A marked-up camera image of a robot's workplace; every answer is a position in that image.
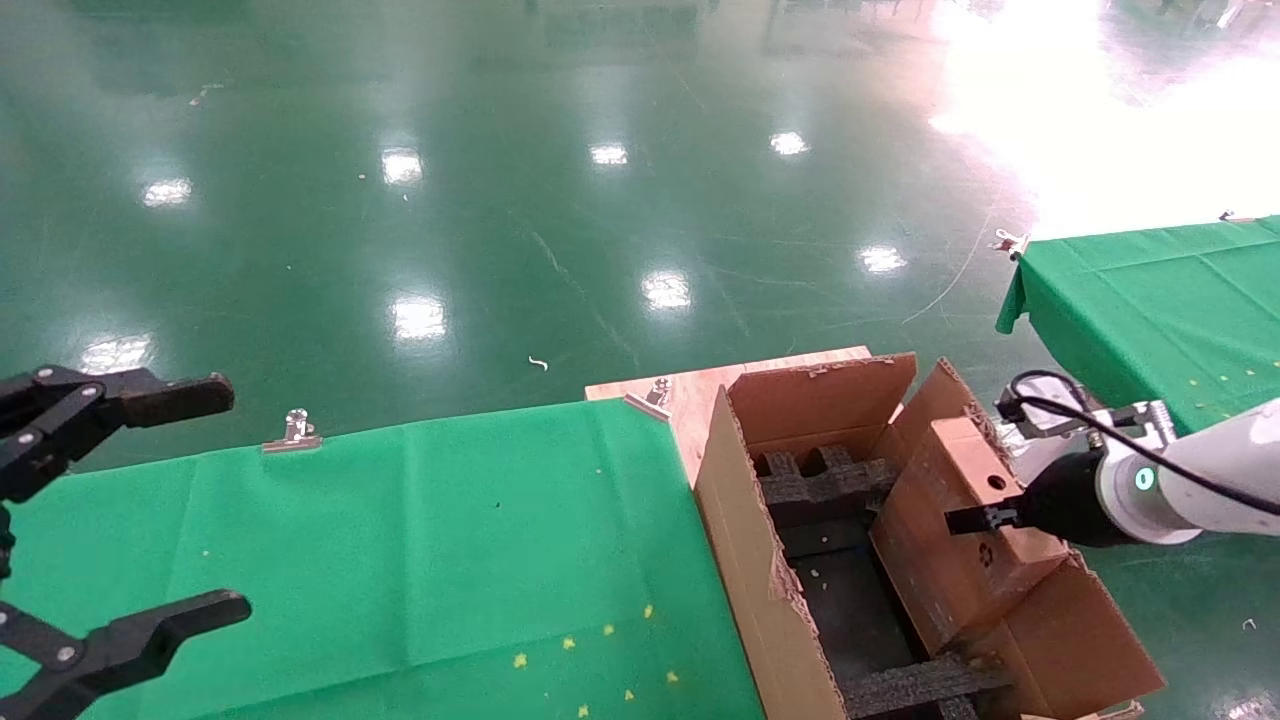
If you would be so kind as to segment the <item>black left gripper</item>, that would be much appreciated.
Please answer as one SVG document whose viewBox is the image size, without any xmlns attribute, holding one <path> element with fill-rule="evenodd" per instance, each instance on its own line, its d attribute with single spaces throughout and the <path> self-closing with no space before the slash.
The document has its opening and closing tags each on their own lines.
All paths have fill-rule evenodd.
<svg viewBox="0 0 1280 720">
<path fill-rule="evenodd" d="M 86 374 L 41 366 L 1 383 L 1 496 L 23 503 L 120 429 L 161 427 L 228 413 L 236 402 L 219 373 L 164 380 L 147 369 Z M 17 538 L 0 507 L 0 580 L 12 577 Z M 76 638 L 3 603 L 3 647 L 38 665 L 1 700 L 5 719 L 78 719 L 106 694 L 166 673 L 191 638 L 247 620 L 252 605 L 234 591 L 211 591 L 127 615 Z"/>
</svg>

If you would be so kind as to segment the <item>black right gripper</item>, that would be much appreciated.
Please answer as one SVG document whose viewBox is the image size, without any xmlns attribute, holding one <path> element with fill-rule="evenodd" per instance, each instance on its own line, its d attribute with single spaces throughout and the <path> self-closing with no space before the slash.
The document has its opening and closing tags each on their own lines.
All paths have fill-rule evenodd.
<svg viewBox="0 0 1280 720">
<path fill-rule="evenodd" d="M 1105 451 L 1065 454 L 1024 489 L 1018 503 L 987 503 L 945 514 L 951 536 L 1033 528 L 1061 541 L 1092 548 L 1114 544 L 1114 523 L 1097 489 Z"/>
</svg>

